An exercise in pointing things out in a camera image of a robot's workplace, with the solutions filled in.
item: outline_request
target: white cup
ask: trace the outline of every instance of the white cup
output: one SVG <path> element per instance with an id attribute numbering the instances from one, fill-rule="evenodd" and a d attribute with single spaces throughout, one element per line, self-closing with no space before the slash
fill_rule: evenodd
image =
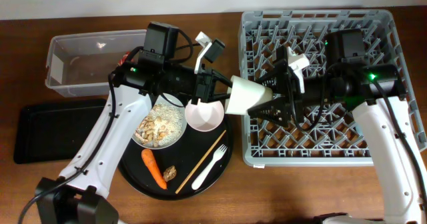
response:
<path id="1" fill-rule="evenodd" d="M 232 88 L 228 87 L 227 93 L 231 93 L 226 100 L 226 114 L 247 115 L 248 109 L 256 105 L 271 101 L 273 91 L 241 77 L 232 77 Z"/>
<path id="2" fill-rule="evenodd" d="M 191 104 L 191 100 L 185 107 L 185 119 L 190 127 L 197 131 L 208 132 L 217 128 L 224 118 L 224 107 L 221 101 L 213 103 L 199 102 Z"/>

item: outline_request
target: fork handle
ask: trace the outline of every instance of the fork handle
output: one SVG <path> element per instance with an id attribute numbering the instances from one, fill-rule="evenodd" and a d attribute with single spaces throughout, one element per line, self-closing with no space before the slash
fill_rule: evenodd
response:
<path id="1" fill-rule="evenodd" d="M 201 184 L 205 181 L 207 174 L 211 171 L 212 167 L 214 167 L 216 161 L 212 160 L 207 167 L 200 173 L 200 175 L 194 180 L 193 184 L 191 184 L 191 188 L 193 190 L 199 189 Z"/>

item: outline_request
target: white sticker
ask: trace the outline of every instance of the white sticker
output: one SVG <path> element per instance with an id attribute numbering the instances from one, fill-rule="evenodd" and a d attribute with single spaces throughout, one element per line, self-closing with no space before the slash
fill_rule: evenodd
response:
<path id="1" fill-rule="evenodd" d="M 62 74 L 64 70 L 64 62 L 60 60 L 55 54 L 52 55 L 51 63 L 51 77 L 57 82 L 62 84 Z"/>
<path id="2" fill-rule="evenodd" d="M 255 164 L 254 168 L 264 168 L 266 166 L 266 164 Z"/>

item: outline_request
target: bowl of food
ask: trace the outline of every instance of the bowl of food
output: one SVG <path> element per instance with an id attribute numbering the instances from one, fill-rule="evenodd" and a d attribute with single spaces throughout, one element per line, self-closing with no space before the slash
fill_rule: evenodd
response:
<path id="1" fill-rule="evenodd" d="M 182 102 L 173 95 L 164 93 L 167 100 L 178 106 Z M 185 108 L 176 107 L 162 96 L 157 98 L 153 108 L 132 135 L 132 139 L 148 149 L 163 149 L 176 143 L 187 127 Z"/>

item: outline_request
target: fork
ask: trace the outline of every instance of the fork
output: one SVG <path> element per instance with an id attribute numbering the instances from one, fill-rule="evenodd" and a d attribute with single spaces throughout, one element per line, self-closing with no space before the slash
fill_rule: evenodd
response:
<path id="1" fill-rule="evenodd" d="M 207 177 L 207 174 L 211 171 L 212 167 L 214 167 L 215 163 L 219 161 L 223 156 L 224 153 L 227 151 L 227 146 L 224 144 L 221 145 L 216 151 L 213 153 L 212 161 L 207 165 L 207 167 L 200 173 L 200 175 L 194 180 L 193 184 L 191 184 L 191 188 L 193 190 L 199 189 L 203 181 L 205 181 L 205 178 Z"/>

